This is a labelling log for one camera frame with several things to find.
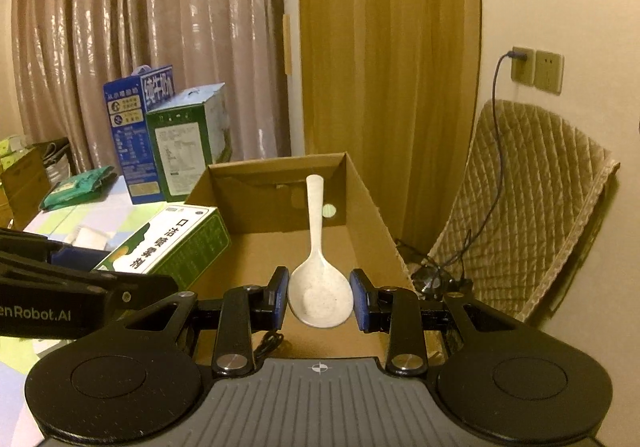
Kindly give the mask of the white rice spoon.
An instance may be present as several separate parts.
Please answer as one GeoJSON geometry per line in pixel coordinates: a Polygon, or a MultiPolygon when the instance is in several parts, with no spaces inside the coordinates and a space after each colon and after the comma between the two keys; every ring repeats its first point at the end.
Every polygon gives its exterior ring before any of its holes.
{"type": "Polygon", "coordinates": [[[349,318],[354,297],[346,277],[323,256],[323,177],[307,176],[306,188],[310,252],[288,282],[288,305],[306,326],[332,329],[349,318]]]}

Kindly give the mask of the white green ointment box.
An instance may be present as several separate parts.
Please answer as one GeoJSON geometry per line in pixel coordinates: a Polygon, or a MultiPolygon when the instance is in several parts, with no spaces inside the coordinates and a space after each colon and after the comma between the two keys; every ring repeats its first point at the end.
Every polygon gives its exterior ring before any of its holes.
{"type": "Polygon", "coordinates": [[[231,245],[217,207],[168,205],[96,265],[109,273],[171,277],[190,289],[231,245]]]}

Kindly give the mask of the brown cardboard box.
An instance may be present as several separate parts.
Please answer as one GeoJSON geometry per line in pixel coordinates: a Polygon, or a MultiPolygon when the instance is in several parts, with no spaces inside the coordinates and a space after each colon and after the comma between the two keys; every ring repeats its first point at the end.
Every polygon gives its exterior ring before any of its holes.
{"type": "Polygon", "coordinates": [[[234,162],[209,167],[189,203],[217,207],[230,247],[192,289],[219,299],[239,285],[265,285],[277,267],[289,271],[310,251],[306,178],[324,179],[324,201],[335,214],[323,224],[324,257],[343,274],[362,269],[377,287],[410,288],[406,265],[378,207],[345,153],[234,162]]]}

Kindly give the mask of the checkered tablecloth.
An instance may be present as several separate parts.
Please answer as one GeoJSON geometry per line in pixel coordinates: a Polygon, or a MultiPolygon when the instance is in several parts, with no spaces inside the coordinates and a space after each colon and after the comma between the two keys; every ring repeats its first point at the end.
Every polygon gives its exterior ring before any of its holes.
{"type": "MultiPolygon", "coordinates": [[[[166,205],[165,202],[132,203],[124,181],[119,179],[101,199],[40,212],[25,230],[75,247],[108,253],[163,211],[166,205]]],[[[2,337],[3,446],[37,446],[42,442],[43,436],[27,409],[24,397],[26,375],[41,357],[68,343],[67,340],[2,337]]]]}

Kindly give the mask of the cardboard box with bags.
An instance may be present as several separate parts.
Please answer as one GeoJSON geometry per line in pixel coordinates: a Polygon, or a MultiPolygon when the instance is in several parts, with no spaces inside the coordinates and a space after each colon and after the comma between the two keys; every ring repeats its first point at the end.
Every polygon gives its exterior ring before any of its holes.
{"type": "Polygon", "coordinates": [[[74,173],[67,138],[29,144],[24,135],[1,141],[1,227],[23,230],[50,190],[74,173]]]}

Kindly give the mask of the green tea packet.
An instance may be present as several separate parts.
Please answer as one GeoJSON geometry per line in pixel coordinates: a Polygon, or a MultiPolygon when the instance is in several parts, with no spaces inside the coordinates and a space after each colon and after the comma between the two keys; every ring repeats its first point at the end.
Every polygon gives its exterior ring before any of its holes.
{"type": "Polygon", "coordinates": [[[57,182],[40,202],[41,211],[76,206],[102,199],[117,179],[111,165],[86,170],[57,182]]]}

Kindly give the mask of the green milk carton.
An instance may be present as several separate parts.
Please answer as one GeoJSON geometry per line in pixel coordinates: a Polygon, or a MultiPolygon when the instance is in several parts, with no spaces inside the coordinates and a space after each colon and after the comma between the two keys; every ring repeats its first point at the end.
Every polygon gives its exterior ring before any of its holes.
{"type": "Polygon", "coordinates": [[[185,200],[206,167],[232,155],[226,85],[188,88],[146,117],[165,200],[185,200]]]}

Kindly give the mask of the blue milk carton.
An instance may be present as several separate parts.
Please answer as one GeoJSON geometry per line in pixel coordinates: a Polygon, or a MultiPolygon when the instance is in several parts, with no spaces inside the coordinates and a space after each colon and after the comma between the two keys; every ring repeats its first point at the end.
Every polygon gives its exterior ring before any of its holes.
{"type": "Polygon", "coordinates": [[[164,199],[146,115],[174,96],[172,66],[152,69],[144,64],[133,74],[103,85],[118,164],[133,204],[164,199]]]}

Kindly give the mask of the quilted beige chair cushion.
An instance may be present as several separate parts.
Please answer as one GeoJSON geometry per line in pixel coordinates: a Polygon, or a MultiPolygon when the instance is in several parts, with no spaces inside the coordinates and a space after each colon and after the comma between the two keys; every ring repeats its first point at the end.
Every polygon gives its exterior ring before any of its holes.
{"type": "Polygon", "coordinates": [[[620,163],[565,118],[485,103],[446,225],[413,284],[477,300],[540,326],[558,310],[596,239],[620,163]]]}

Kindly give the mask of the golden yellow curtain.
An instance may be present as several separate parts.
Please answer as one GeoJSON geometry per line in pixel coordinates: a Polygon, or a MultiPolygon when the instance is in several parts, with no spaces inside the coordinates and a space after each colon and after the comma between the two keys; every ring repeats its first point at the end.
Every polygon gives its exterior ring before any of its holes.
{"type": "Polygon", "coordinates": [[[305,146],[346,152],[390,234],[427,252],[461,184],[481,0],[299,0],[305,146]]]}

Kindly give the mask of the beige curtain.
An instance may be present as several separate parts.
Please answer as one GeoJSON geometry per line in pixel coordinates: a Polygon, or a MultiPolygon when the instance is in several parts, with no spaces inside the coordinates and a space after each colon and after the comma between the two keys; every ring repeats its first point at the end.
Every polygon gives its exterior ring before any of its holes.
{"type": "Polygon", "coordinates": [[[67,138],[83,170],[116,160],[106,83],[171,66],[176,89],[221,83],[237,160],[291,151],[283,0],[12,0],[17,102],[34,141],[67,138]]]}

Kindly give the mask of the wall socket with plug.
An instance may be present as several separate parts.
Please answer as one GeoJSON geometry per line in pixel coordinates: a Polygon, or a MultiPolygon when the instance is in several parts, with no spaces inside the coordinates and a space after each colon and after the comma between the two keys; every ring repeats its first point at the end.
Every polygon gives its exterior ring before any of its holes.
{"type": "Polygon", "coordinates": [[[535,78],[536,50],[514,46],[510,51],[511,80],[525,86],[533,86],[535,78]]]}

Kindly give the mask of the beige wall socket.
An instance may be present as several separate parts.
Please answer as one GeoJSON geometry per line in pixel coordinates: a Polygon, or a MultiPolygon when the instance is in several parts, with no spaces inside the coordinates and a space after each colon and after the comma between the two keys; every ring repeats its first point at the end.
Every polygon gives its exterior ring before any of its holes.
{"type": "Polygon", "coordinates": [[[560,95],[563,85],[564,57],[551,51],[537,50],[534,86],[553,95],[560,95]]]}

